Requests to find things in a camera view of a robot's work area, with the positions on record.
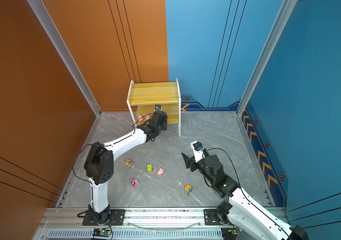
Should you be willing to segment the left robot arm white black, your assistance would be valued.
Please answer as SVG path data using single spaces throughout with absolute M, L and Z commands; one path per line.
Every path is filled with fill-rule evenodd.
M 157 110 L 149 120 L 133 128 L 133 131 L 108 143 L 91 145 L 84 163 L 91 199 L 85 212 L 98 225 L 111 224 L 110 204 L 107 198 L 108 181 L 114 173 L 114 161 L 131 149 L 154 141 L 166 128 L 167 114 Z

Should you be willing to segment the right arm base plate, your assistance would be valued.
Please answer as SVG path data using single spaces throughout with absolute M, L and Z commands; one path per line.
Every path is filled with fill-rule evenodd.
M 227 225 L 226 215 L 218 209 L 204 209 L 204 222 L 207 226 Z

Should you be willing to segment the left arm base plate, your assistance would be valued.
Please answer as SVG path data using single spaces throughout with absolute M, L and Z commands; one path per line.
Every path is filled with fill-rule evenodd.
M 125 210 L 114 209 L 104 210 L 101 214 L 97 214 L 93 210 L 89 209 L 84 212 L 83 226 L 122 226 Z

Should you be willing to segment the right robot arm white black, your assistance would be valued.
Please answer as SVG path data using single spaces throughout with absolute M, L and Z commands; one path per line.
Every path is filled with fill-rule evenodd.
M 217 217 L 224 224 L 237 226 L 256 240 L 308 240 L 307 232 L 300 226 L 292 227 L 255 201 L 240 183 L 224 172 L 216 155 L 199 161 L 181 154 L 185 166 L 192 172 L 198 170 L 211 184 L 213 191 L 223 199 L 217 207 Z

